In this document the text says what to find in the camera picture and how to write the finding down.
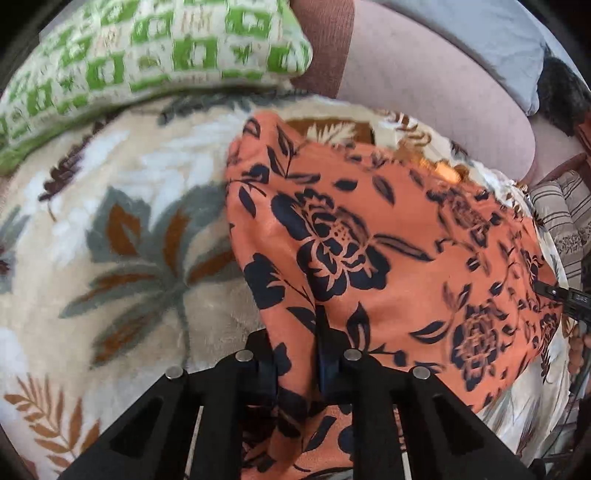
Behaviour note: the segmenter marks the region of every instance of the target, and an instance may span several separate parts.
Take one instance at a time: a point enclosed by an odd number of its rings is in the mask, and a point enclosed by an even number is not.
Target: human hand
[[[581,338],[579,325],[577,325],[569,339],[569,344],[569,373],[576,375],[583,366],[583,347],[591,348],[591,335],[587,334],[584,338]]]

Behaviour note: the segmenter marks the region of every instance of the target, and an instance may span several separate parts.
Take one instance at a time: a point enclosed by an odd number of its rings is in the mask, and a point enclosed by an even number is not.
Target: silver screw
[[[250,362],[253,358],[255,358],[255,355],[250,350],[236,352],[236,360],[239,362]]]
[[[426,367],[415,367],[413,368],[413,375],[419,380],[426,380],[431,376],[431,372]]]
[[[356,348],[350,348],[349,350],[345,350],[343,356],[349,362],[356,362],[361,359],[361,352]]]
[[[164,375],[169,380],[176,380],[177,378],[181,378],[183,376],[184,370],[181,367],[168,367]]]

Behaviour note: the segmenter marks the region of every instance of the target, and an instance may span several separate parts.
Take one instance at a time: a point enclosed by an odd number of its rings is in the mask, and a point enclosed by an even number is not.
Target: orange floral fabric
[[[429,368],[473,411],[547,358],[561,307],[532,289],[556,282],[532,220],[412,156],[316,144],[270,112],[232,144],[232,247],[280,375],[277,408],[245,428],[243,478],[351,466],[350,406],[316,393],[319,316],[388,367]]]

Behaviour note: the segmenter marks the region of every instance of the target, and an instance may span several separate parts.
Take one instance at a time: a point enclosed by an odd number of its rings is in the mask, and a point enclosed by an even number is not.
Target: finger
[[[582,367],[584,363],[583,356],[580,353],[575,352],[574,350],[571,350],[569,352],[569,360],[570,363],[572,363],[574,366],[578,368]]]
[[[579,367],[577,367],[576,365],[573,365],[571,363],[569,363],[568,368],[569,368],[569,374],[571,374],[571,375],[576,375],[581,371],[581,369]]]
[[[582,338],[571,338],[570,339],[570,349],[577,353],[581,353],[583,351],[583,339]]]

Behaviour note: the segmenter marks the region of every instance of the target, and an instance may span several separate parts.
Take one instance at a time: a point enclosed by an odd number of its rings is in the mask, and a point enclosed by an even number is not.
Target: gray pillow
[[[545,41],[516,0],[374,1],[453,43],[499,82],[527,115],[537,112]]]

